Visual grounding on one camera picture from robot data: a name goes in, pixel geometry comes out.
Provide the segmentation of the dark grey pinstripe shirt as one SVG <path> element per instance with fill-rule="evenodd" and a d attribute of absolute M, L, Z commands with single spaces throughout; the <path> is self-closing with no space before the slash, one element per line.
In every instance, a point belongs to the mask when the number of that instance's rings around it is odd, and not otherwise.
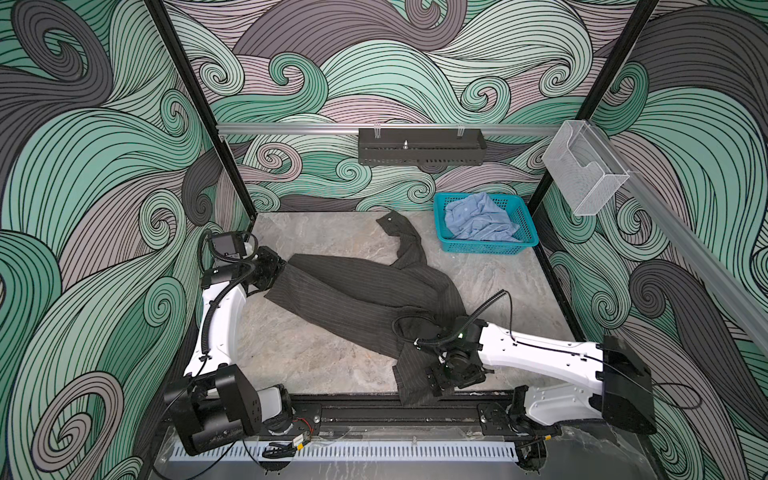
<path fill-rule="evenodd" d="M 266 298 L 313 325 L 395 359 L 401 403 L 433 405 L 438 398 L 428 376 L 437 357 L 413 342 L 436 337 L 464 316 L 466 308 L 450 277 L 429 266 L 421 237 L 406 217 L 390 211 L 377 222 L 400 241 L 394 263 L 295 254 Z"/>

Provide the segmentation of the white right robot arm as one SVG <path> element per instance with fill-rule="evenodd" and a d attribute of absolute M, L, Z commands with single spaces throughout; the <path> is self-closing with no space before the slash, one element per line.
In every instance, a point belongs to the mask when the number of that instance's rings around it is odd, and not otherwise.
<path fill-rule="evenodd" d="M 429 374 L 435 393 L 485 381 L 509 367 L 560 381 L 523 393 L 525 420 L 541 426 L 597 420 L 639 435 L 657 432 L 651 369 L 622 339 L 561 341 L 523 334 L 476 319 L 414 346 L 436 355 Z"/>

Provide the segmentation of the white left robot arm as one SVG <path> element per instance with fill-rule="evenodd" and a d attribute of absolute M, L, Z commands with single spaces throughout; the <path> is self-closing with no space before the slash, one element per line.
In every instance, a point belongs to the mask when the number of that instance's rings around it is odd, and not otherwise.
<path fill-rule="evenodd" d="M 237 325 L 248 289 L 260 293 L 277 279 L 285 261 L 260 247 L 251 258 L 217 266 L 202 279 L 203 319 L 193 354 L 164 401 L 179 440 L 190 456 L 256 436 L 291 428 L 287 389 L 256 389 L 236 364 Z"/>

